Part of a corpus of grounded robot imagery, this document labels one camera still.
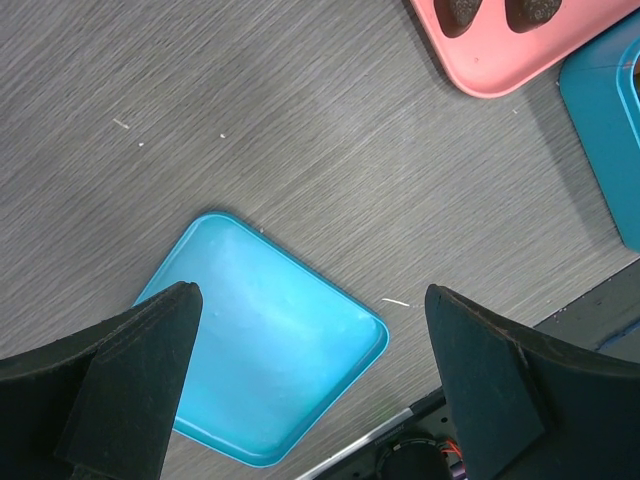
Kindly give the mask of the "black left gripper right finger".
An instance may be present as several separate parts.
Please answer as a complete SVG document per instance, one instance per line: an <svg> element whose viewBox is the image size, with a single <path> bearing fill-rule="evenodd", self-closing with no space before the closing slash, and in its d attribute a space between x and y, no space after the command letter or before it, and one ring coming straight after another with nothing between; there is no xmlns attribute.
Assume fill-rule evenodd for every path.
<svg viewBox="0 0 640 480"><path fill-rule="evenodd" d="M536 331L444 286L429 337L471 479L636 479L639 366Z"/></svg>

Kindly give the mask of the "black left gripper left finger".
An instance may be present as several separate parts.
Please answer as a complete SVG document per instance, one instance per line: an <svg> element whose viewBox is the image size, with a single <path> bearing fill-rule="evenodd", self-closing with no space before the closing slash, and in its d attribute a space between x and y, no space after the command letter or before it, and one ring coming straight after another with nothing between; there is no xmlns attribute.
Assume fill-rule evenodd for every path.
<svg viewBox="0 0 640 480"><path fill-rule="evenodd" d="M157 479L203 299L178 282L1 361L4 479Z"/></svg>

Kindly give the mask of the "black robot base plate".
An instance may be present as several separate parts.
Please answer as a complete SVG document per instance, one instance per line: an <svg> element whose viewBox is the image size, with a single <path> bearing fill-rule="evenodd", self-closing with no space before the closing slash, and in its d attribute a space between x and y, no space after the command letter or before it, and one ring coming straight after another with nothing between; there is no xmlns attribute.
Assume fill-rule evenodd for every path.
<svg viewBox="0 0 640 480"><path fill-rule="evenodd" d="M635 479L639 267L528 327L431 285L441 386L311 479Z"/></svg>

